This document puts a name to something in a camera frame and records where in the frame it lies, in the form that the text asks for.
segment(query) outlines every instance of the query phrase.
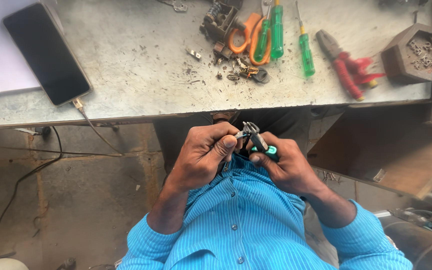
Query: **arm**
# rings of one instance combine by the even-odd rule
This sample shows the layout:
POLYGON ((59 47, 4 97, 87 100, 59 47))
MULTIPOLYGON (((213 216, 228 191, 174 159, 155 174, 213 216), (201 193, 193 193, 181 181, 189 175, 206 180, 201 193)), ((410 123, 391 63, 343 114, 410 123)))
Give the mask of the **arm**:
POLYGON ((213 180, 242 140, 227 122, 193 127, 153 208, 128 234, 128 253, 118 269, 163 269, 181 234, 188 192, 213 180))
POLYGON ((284 192, 304 196, 318 214, 328 241, 338 250, 342 270, 411 269, 402 252, 387 240, 381 223, 356 202, 329 189, 315 174, 294 140, 262 133, 268 145, 277 148, 279 162, 263 153, 249 160, 267 170, 269 178, 284 192))

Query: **charging cable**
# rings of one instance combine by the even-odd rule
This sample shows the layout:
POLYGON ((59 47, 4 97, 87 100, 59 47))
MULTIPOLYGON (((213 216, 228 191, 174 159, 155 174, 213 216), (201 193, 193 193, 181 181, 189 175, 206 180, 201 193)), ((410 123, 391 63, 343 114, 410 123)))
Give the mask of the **charging cable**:
POLYGON ((89 120, 89 118, 87 117, 87 115, 85 113, 85 109, 83 108, 83 102, 81 101, 81 99, 79 97, 76 99, 73 99, 72 103, 76 107, 76 109, 78 109, 79 112, 83 115, 83 117, 88 122, 89 126, 91 126, 91 128, 93 129, 94 132, 96 132, 96 134, 99 136, 99 138, 101 138, 107 145, 109 145, 109 147, 111 147, 112 150, 115 150, 119 154, 119 157, 124 156, 124 153, 117 150, 105 137, 103 137, 103 135, 101 135, 101 133, 99 133, 99 131, 96 130, 95 126, 93 126, 93 123, 91 122, 91 120, 89 120))

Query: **shirt sleeve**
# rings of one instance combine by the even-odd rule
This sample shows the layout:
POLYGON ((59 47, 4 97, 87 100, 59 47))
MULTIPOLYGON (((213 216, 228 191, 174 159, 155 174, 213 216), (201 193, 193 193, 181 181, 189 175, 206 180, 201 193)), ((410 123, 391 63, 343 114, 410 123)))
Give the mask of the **shirt sleeve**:
POLYGON ((149 227, 146 218, 147 214, 129 232, 128 253, 118 270, 163 269, 182 230, 160 234, 149 227))
POLYGON ((354 220, 343 228, 329 228, 321 223, 328 241, 338 251, 340 270, 385 269, 411 270, 411 262, 387 239, 376 216, 356 206, 354 220))

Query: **hexagonal metal container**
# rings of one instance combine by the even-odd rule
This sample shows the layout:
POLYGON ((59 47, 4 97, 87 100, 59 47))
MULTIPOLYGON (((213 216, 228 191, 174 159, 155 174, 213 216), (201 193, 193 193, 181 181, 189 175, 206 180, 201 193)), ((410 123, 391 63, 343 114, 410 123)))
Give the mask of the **hexagonal metal container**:
POLYGON ((397 34, 381 52, 388 78, 418 84, 432 81, 432 27, 416 23, 397 34))

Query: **green screwdriver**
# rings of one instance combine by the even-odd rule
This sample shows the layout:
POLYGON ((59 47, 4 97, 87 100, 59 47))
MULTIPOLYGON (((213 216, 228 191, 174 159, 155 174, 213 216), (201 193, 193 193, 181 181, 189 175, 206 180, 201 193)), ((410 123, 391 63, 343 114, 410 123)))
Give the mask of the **green screwdriver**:
POLYGON ((283 6, 279 4, 279 0, 274 0, 274 8, 271 11, 271 57, 278 59, 284 54, 283 6))
POLYGON ((298 1, 296 1, 297 16, 299 18, 299 29, 301 35, 299 36, 299 45, 301 47, 303 55, 304 74, 309 77, 315 74, 315 64, 313 63, 313 54, 309 49, 309 36, 304 31, 303 20, 301 19, 300 8, 298 7, 298 1))
POLYGON ((268 42, 268 28, 269 28, 269 13, 271 12, 271 6, 269 6, 266 19, 261 22, 261 32, 259 32, 258 44, 256 45, 256 51, 254 52, 254 60, 261 62, 266 52, 266 46, 268 42))

